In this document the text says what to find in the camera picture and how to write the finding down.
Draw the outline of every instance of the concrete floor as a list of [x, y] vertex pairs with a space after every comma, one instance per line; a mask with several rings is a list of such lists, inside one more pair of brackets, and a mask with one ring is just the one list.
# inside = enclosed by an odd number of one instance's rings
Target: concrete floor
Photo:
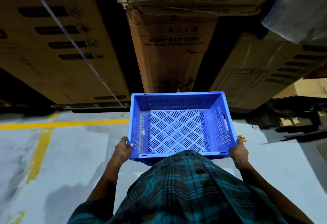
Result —
[[[75, 122], [128, 119], [129, 113], [61, 113], [47, 118], [0, 116], [0, 223], [61, 224], [87, 199], [102, 175], [114, 146], [127, 136], [127, 124], [73, 126]], [[38, 128], [65, 122], [62, 127]], [[33, 128], [24, 129], [26, 124]], [[248, 142], [249, 160], [274, 187], [316, 224], [327, 219], [327, 164], [316, 150], [318, 140], [280, 142], [283, 134], [234, 122]], [[215, 160], [241, 178], [230, 158]], [[149, 166], [128, 160], [118, 177], [114, 211], [129, 186]]]

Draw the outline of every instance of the packing tape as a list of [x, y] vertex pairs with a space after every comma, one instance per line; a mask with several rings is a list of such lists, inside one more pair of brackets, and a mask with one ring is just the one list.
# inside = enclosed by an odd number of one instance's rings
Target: packing tape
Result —
[[63, 31], [63, 33], [68, 37], [69, 41], [73, 44], [73, 46], [76, 48], [76, 50], [80, 53], [80, 55], [82, 56], [82, 58], [84, 59], [84, 61], [88, 64], [88, 66], [91, 68], [91, 70], [95, 73], [95, 75], [98, 77], [98, 79], [101, 81], [101, 83], [106, 87], [106, 89], [110, 92], [110, 94], [112, 94], [112, 96], [116, 99], [116, 101], [123, 108], [125, 108], [125, 106], [123, 106], [121, 104], [121, 102], [117, 99], [117, 97], [115, 96], [115, 94], [113, 94], [113, 92], [108, 87], [108, 85], [103, 81], [103, 79], [100, 77], [99, 73], [97, 73], [97, 71], [94, 69], [94, 67], [91, 65], [91, 63], [89, 62], [89, 60], [85, 57], [84, 53], [77, 46], [77, 44], [75, 43], [75, 41], [73, 40], [73, 38], [70, 36], [70, 34], [67, 32], [67, 30], [63, 27], [63, 25], [60, 23], [60, 21], [58, 20], [58, 18], [54, 15], [54, 13], [52, 12], [52, 10], [48, 6], [48, 4], [45, 2], [45, 0], [40, 0], [40, 2], [46, 8], [46, 10], [48, 11], [48, 13], [51, 15], [52, 19], [54, 19], [54, 21], [57, 23], [57, 25], [61, 28], [61, 30]]

